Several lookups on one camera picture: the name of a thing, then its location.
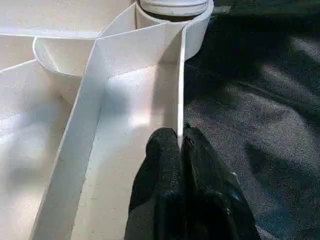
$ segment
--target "round container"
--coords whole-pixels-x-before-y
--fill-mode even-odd
[[[140,0],[141,7],[150,13],[186,17],[202,14],[208,0]]]

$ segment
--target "gloved hand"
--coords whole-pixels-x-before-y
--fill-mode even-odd
[[[234,174],[197,128],[150,137],[132,187],[125,240],[259,240]]]

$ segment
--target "white plastic tray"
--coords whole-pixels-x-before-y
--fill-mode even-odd
[[[181,140],[184,61],[201,47],[213,2],[185,22],[120,2],[32,0],[20,16],[4,6],[0,239],[122,239],[150,134],[166,126]]]

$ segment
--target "black glove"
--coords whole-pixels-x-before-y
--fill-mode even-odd
[[[132,187],[125,240],[259,240],[237,179],[197,128],[160,128]]]

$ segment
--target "storage bin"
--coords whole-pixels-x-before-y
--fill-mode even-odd
[[[121,239],[150,134],[170,127],[181,142],[184,61],[200,49],[213,2],[170,22],[128,0],[33,1],[34,19],[19,22],[11,3],[12,21],[0,17],[0,32],[37,35],[35,60],[0,71],[0,238]]]

